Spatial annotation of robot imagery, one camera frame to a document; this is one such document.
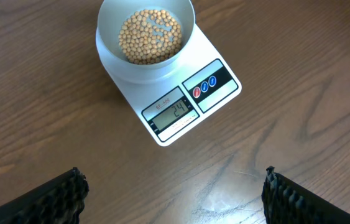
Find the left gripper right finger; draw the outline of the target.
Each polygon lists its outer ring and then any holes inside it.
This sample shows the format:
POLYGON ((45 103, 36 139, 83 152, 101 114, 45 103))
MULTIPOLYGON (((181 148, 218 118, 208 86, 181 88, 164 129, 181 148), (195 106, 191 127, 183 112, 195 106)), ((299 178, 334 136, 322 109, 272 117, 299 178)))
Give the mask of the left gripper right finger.
POLYGON ((350 214, 266 168, 262 203, 267 224, 350 224, 350 214))

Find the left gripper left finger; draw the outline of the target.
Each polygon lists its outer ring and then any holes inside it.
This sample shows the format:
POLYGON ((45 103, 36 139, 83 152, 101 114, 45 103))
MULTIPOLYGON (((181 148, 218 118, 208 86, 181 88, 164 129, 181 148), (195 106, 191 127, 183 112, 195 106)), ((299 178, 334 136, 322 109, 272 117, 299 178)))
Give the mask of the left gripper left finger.
POLYGON ((79 224, 88 192, 86 176, 74 167, 0 206, 0 224, 79 224))

